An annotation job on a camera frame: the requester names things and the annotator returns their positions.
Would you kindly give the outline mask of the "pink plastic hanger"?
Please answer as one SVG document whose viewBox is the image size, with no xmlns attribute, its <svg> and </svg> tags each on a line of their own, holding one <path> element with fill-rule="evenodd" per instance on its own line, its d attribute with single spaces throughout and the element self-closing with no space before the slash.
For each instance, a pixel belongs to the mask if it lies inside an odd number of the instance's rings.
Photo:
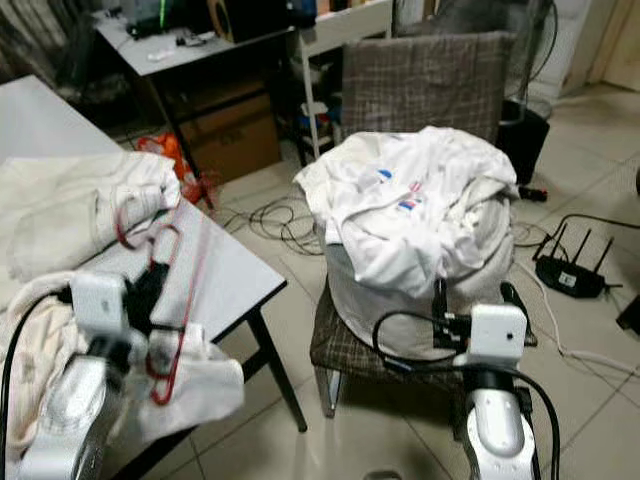
<svg viewBox="0 0 640 480">
<path fill-rule="evenodd" d="M 142 198 L 138 195 L 127 195 L 120 201 L 113 214 L 113 225 L 116 241 L 125 250 L 137 250 L 143 246 L 147 251 L 147 266 L 151 262 L 164 262 L 170 268 L 178 264 L 178 257 L 182 252 L 184 233 L 180 229 L 180 221 L 184 219 L 183 204 L 179 204 L 173 210 L 172 218 L 155 229 L 154 233 L 147 234 L 143 239 L 129 239 L 129 230 L 134 227 L 134 221 L 128 218 L 131 215 L 131 205 L 141 204 Z M 145 358 L 145 370 L 148 378 L 154 381 L 150 390 L 150 399 L 156 406 L 166 406 L 172 401 L 177 376 L 180 366 L 180 356 L 184 347 L 188 344 L 188 333 L 193 328 L 191 321 L 193 307 L 195 307 L 195 294 L 198 292 L 198 283 L 204 274 L 202 266 L 207 256 L 206 230 L 198 225 L 196 232 L 198 238 L 195 241 L 195 259 L 186 261 L 191 268 L 191 273 L 186 280 L 179 282 L 175 292 L 182 294 L 180 301 L 182 314 L 177 324 L 172 326 L 184 326 L 186 332 L 152 332 L 148 335 L 148 352 Z"/>
</svg>

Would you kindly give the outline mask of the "cream crumpled garment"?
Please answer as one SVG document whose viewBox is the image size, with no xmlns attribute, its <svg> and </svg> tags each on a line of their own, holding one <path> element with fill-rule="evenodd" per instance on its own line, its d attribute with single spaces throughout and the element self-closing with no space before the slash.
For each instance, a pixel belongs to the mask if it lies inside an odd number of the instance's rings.
<svg viewBox="0 0 640 480">
<path fill-rule="evenodd" d="M 35 440 L 37 417 L 49 390 L 64 374 L 70 357 L 87 351 L 88 338 L 76 325 L 72 308 L 52 297 L 67 287 L 72 271 L 37 276 L 15 291 L 0 316 L 1 347 L 9 346 L 18 323 L 23 323 L 13 360 L 6 404 L 5 456 L 18 460 Z M 150 398 L 154 381 L 133 364 L 125 378 L 123 415 L 111 424 L 110 438 L 127 436 L 129 442 L 150 443 L 179 430 L 225 419 L 244 403 L 241 362 L 207 342 L 200 325 L 191 326 L 180 349 L 172 398 L 157 404 Z"/>
</svg>

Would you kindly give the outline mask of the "white garment with logo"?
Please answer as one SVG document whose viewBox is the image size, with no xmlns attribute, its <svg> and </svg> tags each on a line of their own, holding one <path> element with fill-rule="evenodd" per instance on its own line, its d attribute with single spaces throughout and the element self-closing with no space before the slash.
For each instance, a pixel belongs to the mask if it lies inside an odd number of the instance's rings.
<svg viewBox="0 0 640 480">
<path fill-rule="evenodd" d="M 349 134 L 294 183 L 358 283 L 425 294 L 436 279 L 511 265 L 517 174 L 475 134 L 436 125 Z"/>
</svg>

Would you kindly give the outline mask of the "black router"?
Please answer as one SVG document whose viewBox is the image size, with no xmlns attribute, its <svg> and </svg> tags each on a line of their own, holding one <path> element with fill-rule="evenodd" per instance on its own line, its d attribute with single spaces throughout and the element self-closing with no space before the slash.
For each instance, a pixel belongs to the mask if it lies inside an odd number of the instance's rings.
<svg viewBox="0 0 640 480">
<path fill-rule="evenodd" d="M 602 266 L 605 257 L 607 257 L 609 250 L 611 250 L 614 238 L 611 237 L 605 242 L 604 250 L 600 255 L 594 268 L 588 269 L 585 266 L 577 264 L 580 259 L 582 250 L 584 250 L 586 243 L 590 239 L 590 234 L 593 230 L 588 229 L 588 232 L 582 236 L 582 241 L 579 244 L 579 250 L 573 253 L 573 256 L 564 256 L 564 259 L 559 259 L 556 256 L 556 251 L 561 247 L 563 234 L 567 232 L 568 220 L 571 218 L 584 218 L 594 221 L 602 221 L 602 223 L 609 225 L 616 225 L 616 227 L 640 229 L 640 225 L 627 223 L 627 221 L 618 221 L 608 218 L 599 218 L 599 216 L 581 214 L 581 212 L 571 212 L 571 214 L 564 215 L 556 230 L 553 233 L 545 234 L 543 241 L 538 244 L 538 250 L 532 255 L 532 261 L 534 261 L 535 273 L 534 276 L 543 285 L 547 285 L 558 291 L 559 293 L 567 294 L 577 300 L 586 300 L 586 298 L 596 298 L 605 291 L 611 291 L 614 288 L 622 287 L 622 284 L 609 283 L 602 274 L 599 273 L 600 266 Z"/>
</svg>

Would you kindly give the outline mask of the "grey laundry basket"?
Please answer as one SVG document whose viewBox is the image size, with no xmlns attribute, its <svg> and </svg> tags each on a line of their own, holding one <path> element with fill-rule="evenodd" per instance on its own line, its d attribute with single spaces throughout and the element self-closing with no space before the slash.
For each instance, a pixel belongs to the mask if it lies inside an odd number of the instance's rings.
<svg viewBox="0 0 640 480">
<path fill-rule="evenodd" d="M 515 252 L 512 211 L 502 205 L 460 218 L 421 219 L 387 209 L 317 215 L 326 280 L 340 320 L 357 338 L 393 355 L 438 358 L 428 317 L 433 285 L 447 279 L 449 311 L 498 305 Z"/>
</svg>

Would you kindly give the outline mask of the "white table black legs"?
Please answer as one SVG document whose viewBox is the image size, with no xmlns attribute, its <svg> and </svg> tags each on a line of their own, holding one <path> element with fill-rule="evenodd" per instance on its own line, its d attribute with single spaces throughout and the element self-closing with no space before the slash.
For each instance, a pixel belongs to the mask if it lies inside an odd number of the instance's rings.
<svg viewBox="0 0 640 480">
<path fill-rule="evenodd" d="M 4 157 L 69 157 L 122 151 L 118 143 L 36 77 L 3 84 L 0 104 Z M 206 212 L 187 201 L 180 202 L 177 211 L 178 227 L 184 233 L 196 228 L 209 233 L 201 244 L 206 253 L 198 268 L 192 264 L 196 247 L 184 242 L 172 269 L 172 275 L 197 276 L 193 315 L 205 326 L 215 346 L 236 332 L 244 338 L 252 337 L 257 349 L 244 357 L 244 380 L 270 372 L 280 397 L 294 406 L 297 399 L 291 379 L 262 315 L 265 303 L 287 284 L 284 276 L 225 232 Z"/>
</svg>

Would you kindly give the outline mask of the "black standing fan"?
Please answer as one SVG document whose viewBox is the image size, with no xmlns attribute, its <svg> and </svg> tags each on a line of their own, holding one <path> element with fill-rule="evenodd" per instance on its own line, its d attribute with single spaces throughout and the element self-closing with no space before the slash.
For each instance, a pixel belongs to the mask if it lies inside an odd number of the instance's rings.
<svg viewBox="0 0 640 480">
<path fill-rule="evenodd" d="M 512 36 L 495 145 L 511 160 L 517 183 L 532 179 L 548 136 L 547 116 L 532 109 L 530 84 L 545 67 L 558 35 L 556 0 L 499 0 L 503 29 Z"/>
</svg>

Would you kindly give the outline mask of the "dark desk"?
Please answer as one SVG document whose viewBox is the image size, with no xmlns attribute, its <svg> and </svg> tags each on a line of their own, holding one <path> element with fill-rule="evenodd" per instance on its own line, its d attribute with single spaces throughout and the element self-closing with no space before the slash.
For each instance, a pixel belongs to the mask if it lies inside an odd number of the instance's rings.
<svg viewBox="0 0 640 480">
<path fill-rule="evenodd" d="M 182 125 L 252 97 L 287 101 L 288 42 L 314 17 L 287 0 L 111 0 L 93 27 L 154 99 L 193 172 Z"/>
</svg>

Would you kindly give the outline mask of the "white shelf unit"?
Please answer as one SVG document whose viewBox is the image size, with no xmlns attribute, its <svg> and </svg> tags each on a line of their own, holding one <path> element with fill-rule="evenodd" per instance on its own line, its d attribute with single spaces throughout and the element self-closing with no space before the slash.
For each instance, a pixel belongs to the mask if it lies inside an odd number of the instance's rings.
<svg viewBox="0 0 640 480">
<path fill-rule="evenodd" d="M 316 18 L 314 26 L 298 29 L 296 41 L 297 58 L 301 64 L 301 83 L 303 88 L 303 114 L 308 122 L 308 146 L 312 159 L 320 156 L 321 137 L 317 131 L 314 87 L 310 73 L 312 56 L 339 49 L 351 42 L 384 35 L 390 38 L 394 33 L 394 0 L 367 0 L 365 3 L 349 6 L 339 12 L 324 13 Z"/>
</svg>

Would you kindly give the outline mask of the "orange bag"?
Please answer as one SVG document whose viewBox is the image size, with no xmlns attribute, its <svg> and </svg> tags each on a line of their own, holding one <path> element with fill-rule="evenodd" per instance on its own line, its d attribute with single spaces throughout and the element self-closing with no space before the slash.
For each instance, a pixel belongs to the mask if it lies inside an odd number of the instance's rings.
<svg viewBox="0 0 640 480">
<path fill-rule="evenodd" d="M 189 169 L 186 159 L 180 152 L 179 142 L 173 133 L 150 134 L 134 141 L 137 151 L 151 152 L 174 160 L 174 173 L 180 182 L 180 192 L 188 201 L 195 202 L 202 193 L 198 178 Z"/>
</svg>

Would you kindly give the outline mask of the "white spread garment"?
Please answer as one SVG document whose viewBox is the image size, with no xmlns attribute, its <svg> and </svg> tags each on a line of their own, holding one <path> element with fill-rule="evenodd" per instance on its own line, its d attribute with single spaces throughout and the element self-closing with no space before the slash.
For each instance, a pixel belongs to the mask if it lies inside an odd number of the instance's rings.
<svg viewBox="0 0 640 480">
<path fill-rule="evenodd" d="M 72 270 L 127 229 L 179 204 L 174 161 L 120 151 L 9 157 L 0 166 L 0 287 Z"/>
</svg>

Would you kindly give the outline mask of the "small brown cardboard box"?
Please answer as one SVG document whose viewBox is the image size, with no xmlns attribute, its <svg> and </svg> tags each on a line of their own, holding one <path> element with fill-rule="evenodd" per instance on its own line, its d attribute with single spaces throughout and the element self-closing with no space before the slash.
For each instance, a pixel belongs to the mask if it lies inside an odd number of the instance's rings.
<svg viewBox="0 0 640 480">
<path fill-rule="evenodd" d="M 262 95 L 212 111 L 180 127 L 189 157 L 202 173 L 234 180 L 282 160 L 270 97 Z"/>
</svg>

